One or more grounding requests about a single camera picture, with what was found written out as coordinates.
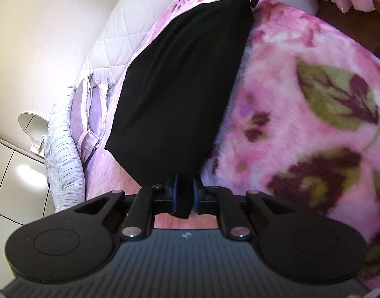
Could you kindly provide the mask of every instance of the striped white fabric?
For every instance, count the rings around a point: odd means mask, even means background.
[[[77,147],[70,134],[70,112],[76,87],[63,88],[49,118],[45,166],[55,211],[85,201],[85,178]]]

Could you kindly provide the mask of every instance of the silver bolt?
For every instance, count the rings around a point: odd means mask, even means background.
[[[135,238],[142,234],[142,230],[135,226],[129,226],[122,230],[122,234],[129,238]]]
[[[251,230],[243,226],[236,226],[231,229],[230,234],[236,238],[243,238],[251,234]]]

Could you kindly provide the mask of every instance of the wooden floor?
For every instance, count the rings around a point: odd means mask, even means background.
[[[353,8],[342,13],[336,4],[319,0],[317,17],[345,33],[360,45],[373,51],[380,43],[380,13],[362,12]]]

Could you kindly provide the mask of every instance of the ribbed gray panel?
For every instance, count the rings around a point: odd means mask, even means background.
[[[250,244],[229,241],[219,230],[153,230],[120,246],[85,279],[61,285],[16,279],[3,290],[8,298],[345,298],[367,292],[354,279],[313,286],[283,278]]]

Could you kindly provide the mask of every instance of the white quilted fabric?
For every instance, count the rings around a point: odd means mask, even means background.
[[[118,82],[132,55],[173,0],[119,0],[78,74],[76,86],[93,72]]]

